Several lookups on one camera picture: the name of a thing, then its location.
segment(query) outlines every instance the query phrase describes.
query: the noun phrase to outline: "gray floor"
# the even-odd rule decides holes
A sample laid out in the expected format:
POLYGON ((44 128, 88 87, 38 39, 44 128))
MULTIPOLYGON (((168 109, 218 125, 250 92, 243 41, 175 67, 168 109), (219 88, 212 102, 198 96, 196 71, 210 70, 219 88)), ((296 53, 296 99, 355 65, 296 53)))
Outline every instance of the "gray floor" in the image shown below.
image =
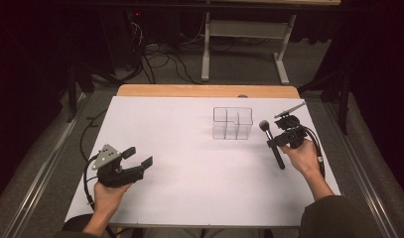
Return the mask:
MULTIPOLYGON (((221 52, 227 49, 226 43, 213 45, 216 51, 211 53, 209 84, 280 84, 270 50, 278 46, 268 42, 221 52)), ((292 85, 300 86, 313 79, 328 46, 310 46, 307 42, 289 45, 284 63, 292 85)), ((192 79, 200 81, 202 49, 163 48, 163 51, 178 54, 192 79)), ((170 56, 176 60, 178 68, 172 59, 167 62, 159 52, 147 56, 153 67, 167 62, 154 69, 156 82, 187 84, 178 77, 179 73, 188 79, 184 67, 177 58, 170 56)), ((148 77, 142 72, 128 82, 148 83, 148 77)), ((69 124, 66 123, 67 97, 62 99, 65 105, 62 113, 31 148, 0 198, 0 237, 4 234, 4 237, 51 237, 62 228, 84 167, 80 145, 88 156, 99 130, 99 127, 91 127, 83 134, 88 118, 106 109, 116 90, 97 84, 93 94, 84 95, 79 101, 81 109, 69 124), (33 184, 41 189, 30 191, 33 184)), ((302 96, 308 102, 340 190, 367 214, 375 225, 376 237, 404 237, 404 194, 375 147, 354 98, 349 99, 349 135, 344 136, 335 123, 337 105, 322 103, 318 95, 309 92, 302 96)), ((102 121, 103 115, 94 124, 100 125, 102 121)), ((275 237, 298 237, 296 229, 274 229, 274 234, 275 237)))

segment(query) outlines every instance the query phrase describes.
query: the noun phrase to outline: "white paper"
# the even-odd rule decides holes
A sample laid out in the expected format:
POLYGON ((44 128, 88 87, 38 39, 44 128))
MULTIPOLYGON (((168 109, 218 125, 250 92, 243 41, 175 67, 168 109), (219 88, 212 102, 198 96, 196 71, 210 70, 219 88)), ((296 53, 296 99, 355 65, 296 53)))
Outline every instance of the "white paper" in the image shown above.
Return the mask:
MULTIPOLYGON (((302 99, 114 97, 92 155, 104 144, 137 153, 123 169, 153 156, 153 166, 125 193, 111 223, 160 226, 271 227, 299 226, 313 197, 289 158, 281 153, 280 170, 258 124, 268 120, 273 136, 283 131, 274 116, 302 99), (248 140, 215 140, 214 107, 250 107, 253 126, 248 140)), ((303 106, 291 115, 316 129, 303 106)), ((339 194, 324 153, 326 181, 339 194)), ((87 177, 95 176, 89 170, 87 177)), ((88 183, 91 193, 95 179, 88 183)), ((66 220, 91 213, 80 181, 66 220)))

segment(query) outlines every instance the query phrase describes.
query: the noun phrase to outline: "white tabletop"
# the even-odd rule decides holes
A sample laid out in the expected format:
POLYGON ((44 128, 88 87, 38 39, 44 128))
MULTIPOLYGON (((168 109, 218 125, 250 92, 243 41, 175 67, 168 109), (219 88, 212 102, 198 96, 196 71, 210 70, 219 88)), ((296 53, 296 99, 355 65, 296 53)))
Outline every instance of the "white tabletop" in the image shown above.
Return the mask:
MULTIPOLYGON (((274 136, 282 130, 274 116, 302 99, 114 97, 91 155, 104 144, 122 152, 136 147, 124 169, 153 156, 153 166, 125 193, 112 224, 139 226, 273 227, 299 226, 313 197, 307 183, 281 153, 280 170, 258 124, 268 120, 274 136), (212 137, 214 107, 250 107, 248 140, 212 137)), ((316 131, 306 106, 292 113, 316 131)), ((339 194, 331 168, 326 180, 339 194)), ((88 177, 95 172, 88 171, 88 177)), ((92 192, 95 179, 88 183, 92 192)), ((66 220, 91 213, 80 180, 66 220)))

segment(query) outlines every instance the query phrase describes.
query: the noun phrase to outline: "sleeve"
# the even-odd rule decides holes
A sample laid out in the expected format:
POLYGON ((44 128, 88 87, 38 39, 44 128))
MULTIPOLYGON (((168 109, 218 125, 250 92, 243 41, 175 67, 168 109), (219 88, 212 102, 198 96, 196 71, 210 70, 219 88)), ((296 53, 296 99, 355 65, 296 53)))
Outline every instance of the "sleeve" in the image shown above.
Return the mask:
POLYGON ((331 195, 307 206, 301 238, 375 237, 370 221, 346 197, 331 195))
POLYGON ((94 235, 76 231, 59 231, 53 238, 97 238, 97 237, 94 235))

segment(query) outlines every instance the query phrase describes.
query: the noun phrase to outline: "clear plastic box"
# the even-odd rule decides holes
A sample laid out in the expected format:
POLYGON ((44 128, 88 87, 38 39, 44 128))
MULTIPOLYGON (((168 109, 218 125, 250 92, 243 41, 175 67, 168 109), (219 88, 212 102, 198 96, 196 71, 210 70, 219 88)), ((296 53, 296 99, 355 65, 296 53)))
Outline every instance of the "clear plastic box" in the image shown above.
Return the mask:
POLYGON ((213 138, 247 140, 253 125, 252 109, 248 107, 214 107, 213 138))

